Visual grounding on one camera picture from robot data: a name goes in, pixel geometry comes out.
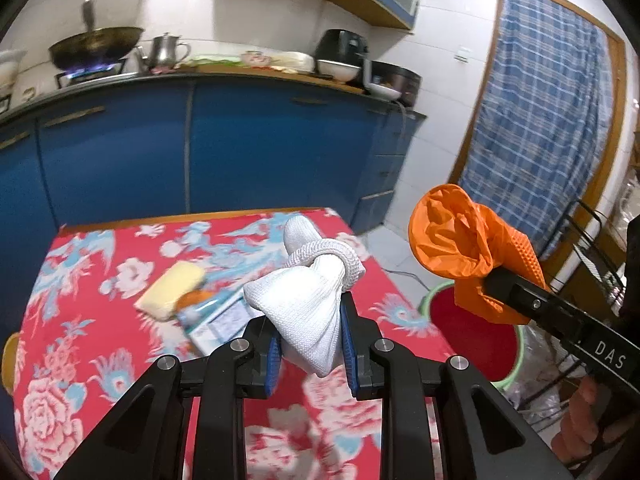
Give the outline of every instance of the tiled floor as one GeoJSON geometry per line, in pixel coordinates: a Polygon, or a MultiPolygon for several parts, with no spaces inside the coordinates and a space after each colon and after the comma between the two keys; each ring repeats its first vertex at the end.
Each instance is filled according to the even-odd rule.
{"type": "MultiPolygon", "coordinates": [[[[383,269],[403,270],[418,276],[426,286],[434,287],[444,279],[432,274],[415,259],[409,243],[385,226],[377,227],[360,236],[369,253],[383,269]]],[[[428,291],[410,276],[387,273],[405,298],[415,307],[420,305],[428,291]]]]}

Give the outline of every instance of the frying pan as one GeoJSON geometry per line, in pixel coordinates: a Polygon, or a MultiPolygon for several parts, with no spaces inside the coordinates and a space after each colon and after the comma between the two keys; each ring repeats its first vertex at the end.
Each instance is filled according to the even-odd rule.
{"type": "Polygon", "coordinates": [[[136,46],[144,29],[139,27],[94,28],[94,3],[82,4],[86,32],[65,38],[49,47],[55,66],[65,72],[117,62],[136,46]]]}

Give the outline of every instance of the human hand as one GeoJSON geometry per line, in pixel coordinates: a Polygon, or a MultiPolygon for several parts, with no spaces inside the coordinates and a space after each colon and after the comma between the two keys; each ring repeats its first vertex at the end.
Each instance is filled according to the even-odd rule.
{"type": "MultiPolygon", "coordinates": [[[[598,385],[589,376],[580,381],[578,390],[569,400],[569,410],[560,422],[560,432],[551,440],[551,449],[563,462],[569,463],[587,457],[591,444],[598,436],[598,425],[592,412],[598,385]]],[[[617,420],[602,432],[605,445],[623,436],[638,420],[638,412],[617,420]]]]}

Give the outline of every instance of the stainless steel kettle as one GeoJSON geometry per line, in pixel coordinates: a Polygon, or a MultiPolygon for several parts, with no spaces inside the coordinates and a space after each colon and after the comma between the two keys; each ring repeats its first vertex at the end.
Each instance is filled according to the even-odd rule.
{"type": "Polygon", "coordinates": [[[177,63],[180,63],[191,53],[191,46],[187,43],[178,43],[180,36],[170,36],[168,32],[162,36],[156,36],[151,45],[151,53],[145,56],[141,46],[137,46],[134,50],[138,59],[139,72],[145,72],[152,69],[172,69],[177,63]],[[177,57],[177,49],[183,46],[187,49],[184,56],[177,57]]]}

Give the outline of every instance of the floral tablecloth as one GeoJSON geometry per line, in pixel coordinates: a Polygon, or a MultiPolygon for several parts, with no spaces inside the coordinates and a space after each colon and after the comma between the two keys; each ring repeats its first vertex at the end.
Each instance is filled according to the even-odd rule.
{"type": "MultiPolygon", "coordinates": [[[[140,294],[177,260],[202,266],[210,290],[238,288],[279,268],[286,260],[282,229],[292,214],[139,225],[53,241],[26,310],[15,366],[15,429],[34,478],[53,478],[158,356],[197,357],[177,321],[158,322],[133,307],[140,294]]],[[[444,360],[452,354],[334,211],[304,214],[325,237],[356,248],[367,269],[352,291],[361,316],[417,355],[444,360]]],[[[249,478],[378,477],[381,403],[353,399],[343,367],[319,379],[283,362],[274,395],[244,405],[249,478]]],[[[195,402],[192,422],[197,412],[195,402]]],[[[186,478],[193,430],[191,424],[186,478]]]]}

